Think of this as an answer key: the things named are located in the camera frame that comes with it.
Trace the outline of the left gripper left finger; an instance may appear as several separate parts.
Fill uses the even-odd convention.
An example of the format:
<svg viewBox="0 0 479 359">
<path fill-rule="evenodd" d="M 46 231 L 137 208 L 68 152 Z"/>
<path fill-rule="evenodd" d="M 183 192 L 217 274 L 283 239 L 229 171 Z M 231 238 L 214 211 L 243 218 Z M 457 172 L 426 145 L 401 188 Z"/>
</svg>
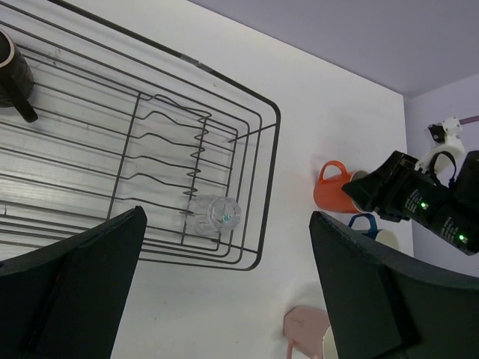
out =
<svg viewBox="0 0 479 359">
<path fill-rule="evenodd" d="M 141 251 L 137 206 L 1 262 L 2 358 L 110 358 Z"/>
</svg>

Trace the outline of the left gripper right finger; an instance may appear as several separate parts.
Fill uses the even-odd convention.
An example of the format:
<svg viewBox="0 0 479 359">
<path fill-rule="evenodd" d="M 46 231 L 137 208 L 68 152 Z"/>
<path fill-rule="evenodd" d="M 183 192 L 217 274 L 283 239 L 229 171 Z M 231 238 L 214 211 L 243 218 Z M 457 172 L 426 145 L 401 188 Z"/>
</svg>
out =
<svg viewBox="0 0 479 359">
<path fill-rule="evenodd" d="M 311 244 L 340 358 L 477 358 L 478 279 L 313 212 Z"/>
</svg>

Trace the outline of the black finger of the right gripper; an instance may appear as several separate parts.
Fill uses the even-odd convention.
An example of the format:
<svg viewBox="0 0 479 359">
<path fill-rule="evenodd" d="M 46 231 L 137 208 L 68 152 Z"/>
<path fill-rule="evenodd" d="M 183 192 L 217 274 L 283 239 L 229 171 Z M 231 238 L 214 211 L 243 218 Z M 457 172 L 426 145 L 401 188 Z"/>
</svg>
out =
<svg viewBox="0 0 479 359">
<path fill-rule="evenodd" d="M 371 173 L 354 174 L 341 189 L 360 212 L 384 212 L 388 180 L 389 170 L 378 168 Z"/>
</svg>

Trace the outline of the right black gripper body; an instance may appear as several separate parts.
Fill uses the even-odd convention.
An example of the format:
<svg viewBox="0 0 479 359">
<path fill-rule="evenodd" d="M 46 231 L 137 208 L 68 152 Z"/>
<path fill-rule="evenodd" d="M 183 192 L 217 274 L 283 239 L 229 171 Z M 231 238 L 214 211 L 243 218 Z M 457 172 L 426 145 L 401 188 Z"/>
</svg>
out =
<svg viewBox="0 0 479 359">
<path fill-rule="evenodd" d="M 417 161 L 405 153 L 394 151 L 373 172 L 377 181 L 373 209 L 381 219 L 427 222 L 427 212 L 420 208 L 420 190 L 426 181 L 422 174 L 414 170 Z"/>
</svg>

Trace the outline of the orange mug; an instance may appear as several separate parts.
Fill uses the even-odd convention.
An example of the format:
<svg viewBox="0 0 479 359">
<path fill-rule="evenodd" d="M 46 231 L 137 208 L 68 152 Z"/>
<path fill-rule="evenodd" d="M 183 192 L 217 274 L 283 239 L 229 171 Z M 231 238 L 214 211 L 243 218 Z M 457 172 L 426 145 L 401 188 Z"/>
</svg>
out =
<svg viewBox="0 0 479 359">
<path fill-rule="evenodd" d="M 328 168 L 335 167 L 339 174 L 325 177 Z M 324 164 L 321 169 L 318 181 L 314 187 L 314 202 L 326 211 L 336 213 L 358 214 L 362 210 L 342 189 L 343 185 L 358 180 L 368 175 L 367 171 L 348 171 L 346 166 L 339 161 L 332 160 Z"/>
</svg>

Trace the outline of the pink mug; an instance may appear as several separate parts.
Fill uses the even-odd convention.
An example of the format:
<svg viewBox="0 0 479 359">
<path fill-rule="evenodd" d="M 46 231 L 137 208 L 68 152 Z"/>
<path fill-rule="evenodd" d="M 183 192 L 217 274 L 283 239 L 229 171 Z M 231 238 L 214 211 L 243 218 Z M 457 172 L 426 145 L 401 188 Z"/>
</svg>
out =
<svg viewBox="0 0 479 359">
<path fill-rule="evenodd" d="M 294 349 L 308 358 L 339 358 L 325 310 L 305 305 L 294 307 L 284 315 L 283 335 L 287 339 L 287 359 L 292 358 Z"/>
</svg>

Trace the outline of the clear glass cup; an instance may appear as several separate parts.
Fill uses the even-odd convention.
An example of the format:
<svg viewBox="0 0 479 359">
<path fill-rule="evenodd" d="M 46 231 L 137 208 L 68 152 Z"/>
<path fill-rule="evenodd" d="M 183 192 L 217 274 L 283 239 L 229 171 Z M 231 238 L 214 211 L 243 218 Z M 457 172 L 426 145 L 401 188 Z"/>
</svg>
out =
<svg viewBox="0 0 479 359">
<path fill-rule="evenodd" d="M 241 214 L 240 205 L 233 198 L 203 194 L 189 201 L 186 223 L 198 235 L 228 233 L 240 223 Z"/>
</svg>

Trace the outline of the dark wire dish rack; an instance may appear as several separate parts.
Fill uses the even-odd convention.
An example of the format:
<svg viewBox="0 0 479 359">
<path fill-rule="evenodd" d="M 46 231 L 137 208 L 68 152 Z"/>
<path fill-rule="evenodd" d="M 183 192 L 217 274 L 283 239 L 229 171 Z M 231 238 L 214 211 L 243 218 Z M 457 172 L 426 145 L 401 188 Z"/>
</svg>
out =
<svg viewBox="0 0 479 359">
<path fill-rule="evenodd" d="M 38 115 L 1 110 L 2 258 L 141 206 L 141 260 L 258 266 L 281 123 L 272 100 L 66 1 L 3 1 L 1 29 L 31 68 Z M 240 223 L 188 228 L 203 194 L 233 198 Z"/>
</svg>

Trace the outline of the dark grey mug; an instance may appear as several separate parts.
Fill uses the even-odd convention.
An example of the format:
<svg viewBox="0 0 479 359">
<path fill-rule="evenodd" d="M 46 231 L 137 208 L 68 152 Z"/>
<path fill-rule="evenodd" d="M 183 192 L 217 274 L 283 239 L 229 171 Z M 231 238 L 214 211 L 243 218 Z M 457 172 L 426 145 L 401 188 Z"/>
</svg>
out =
<svg viewBox="0 0 479 359">
<path fill-rule="evenodd" d="M 1 107 L 15 108 L 27 123 L 35 122 L 38 115 L 28 101 L 33 89 L 31 68 L 16 43 L 1 29 Z"/>
</svg>

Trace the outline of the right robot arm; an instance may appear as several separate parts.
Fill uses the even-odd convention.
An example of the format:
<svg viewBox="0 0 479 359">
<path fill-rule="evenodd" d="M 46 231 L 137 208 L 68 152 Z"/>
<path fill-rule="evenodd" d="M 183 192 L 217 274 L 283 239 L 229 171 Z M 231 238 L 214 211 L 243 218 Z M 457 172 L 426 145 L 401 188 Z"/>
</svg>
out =
<svg viewBox="0 0 479 359">
<path fill-rule="evenodd" d="M 447 151 L 433 155 L 425 173 L 417 159 L 395 151 L 371 174 L 355 179 L 342 190 L 364 212 L 386 221 L 413 220 L 464 254 L 478 252 L 478 151 L 471 151 L 449 184 L 441 184 L 433 169 L 438 160 L 454 157 Z"/>
</svg>

